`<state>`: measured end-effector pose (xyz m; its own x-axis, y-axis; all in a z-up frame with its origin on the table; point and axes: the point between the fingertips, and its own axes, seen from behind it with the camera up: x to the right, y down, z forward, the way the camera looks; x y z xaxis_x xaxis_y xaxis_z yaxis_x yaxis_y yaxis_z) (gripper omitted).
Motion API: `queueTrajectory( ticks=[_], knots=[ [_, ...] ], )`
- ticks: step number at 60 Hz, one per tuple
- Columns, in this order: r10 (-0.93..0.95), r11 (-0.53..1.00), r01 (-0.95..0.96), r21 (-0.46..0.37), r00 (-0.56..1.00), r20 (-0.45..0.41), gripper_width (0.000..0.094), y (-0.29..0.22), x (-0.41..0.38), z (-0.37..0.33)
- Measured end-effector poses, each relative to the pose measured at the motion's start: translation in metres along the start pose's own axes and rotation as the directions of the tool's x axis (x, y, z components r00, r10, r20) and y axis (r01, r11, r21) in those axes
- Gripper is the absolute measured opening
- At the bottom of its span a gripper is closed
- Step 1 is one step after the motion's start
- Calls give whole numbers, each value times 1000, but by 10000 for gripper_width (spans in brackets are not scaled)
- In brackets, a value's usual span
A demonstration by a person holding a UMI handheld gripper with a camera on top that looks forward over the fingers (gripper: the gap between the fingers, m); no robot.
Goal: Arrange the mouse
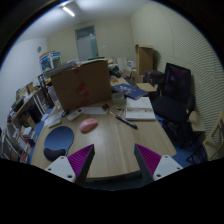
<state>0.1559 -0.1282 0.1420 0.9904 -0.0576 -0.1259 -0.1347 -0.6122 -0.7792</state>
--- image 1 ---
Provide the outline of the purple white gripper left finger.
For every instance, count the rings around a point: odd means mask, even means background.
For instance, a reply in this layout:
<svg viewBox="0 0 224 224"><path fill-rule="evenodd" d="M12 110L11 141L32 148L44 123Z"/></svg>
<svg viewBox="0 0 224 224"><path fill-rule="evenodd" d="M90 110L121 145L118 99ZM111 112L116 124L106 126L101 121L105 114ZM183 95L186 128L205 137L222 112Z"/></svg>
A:
<svg viewBox="0 0 224 224"><path fill-rule="evenodd" d="M59 156L46 171L77 185L83 185L95 155L94 145L86 146L70 156Z"/></svg>

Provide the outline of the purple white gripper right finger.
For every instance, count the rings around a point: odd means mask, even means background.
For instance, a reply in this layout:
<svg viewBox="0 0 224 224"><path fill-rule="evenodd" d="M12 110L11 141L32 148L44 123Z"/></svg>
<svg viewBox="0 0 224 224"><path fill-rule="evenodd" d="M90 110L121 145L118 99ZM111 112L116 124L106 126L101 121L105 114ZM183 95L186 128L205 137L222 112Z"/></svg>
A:
<svg viewBox="0 0 224 224"><path fill-rule="evenodd" d="M160 180L182 169L182 166L169 155L161 156L139 144L135 145L134 155L146 183Z"/></svg>

